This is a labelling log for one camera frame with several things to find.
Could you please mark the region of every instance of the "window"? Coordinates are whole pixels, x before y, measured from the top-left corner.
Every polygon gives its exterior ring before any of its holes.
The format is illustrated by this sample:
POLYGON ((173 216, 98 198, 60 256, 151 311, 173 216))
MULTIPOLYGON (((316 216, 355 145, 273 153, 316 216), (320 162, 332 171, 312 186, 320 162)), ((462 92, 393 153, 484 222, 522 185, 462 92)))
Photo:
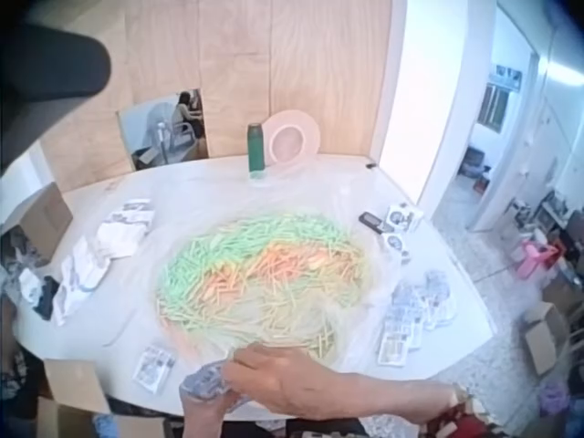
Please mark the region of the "window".
POLYGON ((477 122, 495 132, 501 132, 503 122, 505 121, 508 101, 509 91, 507 89, 488 84, 477 122))

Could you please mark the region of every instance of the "wooden wall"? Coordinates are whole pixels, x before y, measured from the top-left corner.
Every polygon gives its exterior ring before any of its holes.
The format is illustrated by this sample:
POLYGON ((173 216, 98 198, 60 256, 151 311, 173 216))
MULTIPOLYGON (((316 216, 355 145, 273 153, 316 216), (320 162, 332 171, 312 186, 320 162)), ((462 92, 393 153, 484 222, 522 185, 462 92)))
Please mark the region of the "wooden wall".
POLYGON ((41 139, 63 191, 131 172, 117 111, 201 88, 211 157, 244 154, 248 123, 318 122, 321 151, 367 155, 391 0, 53 0, 33 18, 109 50, 106 89, 41 139))

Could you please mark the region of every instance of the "person's hand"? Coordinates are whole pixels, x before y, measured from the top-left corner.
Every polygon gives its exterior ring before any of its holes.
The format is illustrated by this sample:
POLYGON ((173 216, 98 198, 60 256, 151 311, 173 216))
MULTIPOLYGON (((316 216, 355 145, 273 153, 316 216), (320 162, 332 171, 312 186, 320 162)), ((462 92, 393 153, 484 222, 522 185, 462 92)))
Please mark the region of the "person's hand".
POLYGON ((310 420, 347 416, 351 394, 343 374, 330 370, 301 349, 251 344, 235 351, 223 367, 231 388, 271 412, 310 420))
POLYGON ((251 344, 235 351, 223 373, 231 388, 270 411, 309 420, 388 413, 422 424, 457 404, 452 385, 341 374, 300 349, 251 344))
POLYGON ((223 418, 239 394, 229 391, 210 401, 199 401, 181 391, 184 410, 183 438, 217 438, 221 434, 223 418))

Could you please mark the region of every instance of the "plastic bag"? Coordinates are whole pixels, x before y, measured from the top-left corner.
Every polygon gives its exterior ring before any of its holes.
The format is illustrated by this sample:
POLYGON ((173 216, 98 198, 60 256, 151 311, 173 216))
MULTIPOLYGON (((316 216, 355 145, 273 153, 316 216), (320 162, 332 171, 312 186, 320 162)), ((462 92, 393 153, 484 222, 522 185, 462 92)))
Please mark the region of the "plastic bag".
MULTIPOLYGON (((132 269, 127 281, 138 282, 149 290, 151 304, 155 306, 165 267, 197 236, 212 234, 234 221, 266 215, 322 215, 347 233, 367 260, 369 280, 356 305, 342 308, 323 299, 315 300, 313 309, 314 319, 324 315, 336 335, 335 348, 324 362, 337 370, 355 370, 358 363, 375 350, 383 311, 400 279, 399 260, 385 252, 378 236, 358 222, 363 202, 360 199, 362 191, 354 190, 360 184, 356 178, 342 172, 333 176, 321 172, 318 159, 303 162, 301 166, 266 169, 265 172, 262 180, 242 182, 238 178, 221 178, 206 185, 204 193, 180 193, 184 199, 181 212, 171 224, 154 224, 139 249, 138 258, 156 260, 159 269, 149 272, 132 269), (194 196, 199 196, 197 203, 189 203, 194 196), (209 201, 204 208, 200 206, 201 197, 209 201)), ((172 189, 179 192, 182 187, 172 189)), ((157 210, 163 202, 155 202, 157 210)), ((240 323, 254 324, 256 317, 255 310, 250 307, 249 313, 241 316, 240 323)), ((309 332, 311 327, 307 323, 299 329, 309 332)), ((203 332, 193 336, 176 327, 165 330, 183 357, 187 356, 185 351, 194 351, 192 358, 197 364, 223 359, 231 350, 244 345, 234 335, 214 333, 206 337, 203 332)))

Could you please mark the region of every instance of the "phone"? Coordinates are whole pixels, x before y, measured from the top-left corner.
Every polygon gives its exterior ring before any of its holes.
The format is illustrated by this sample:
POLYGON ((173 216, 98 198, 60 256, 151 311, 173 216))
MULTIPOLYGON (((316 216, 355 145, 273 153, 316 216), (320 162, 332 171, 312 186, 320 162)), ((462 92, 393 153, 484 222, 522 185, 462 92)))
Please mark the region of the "phone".
POLYGON ((373 230, 378 235, 381 233, 391 233, 393 231, 393 228, 390 225, 387 225, 375 214, 371 214, 369 212, 364 212, 361 216, 359 216, 359 222, 373 230))

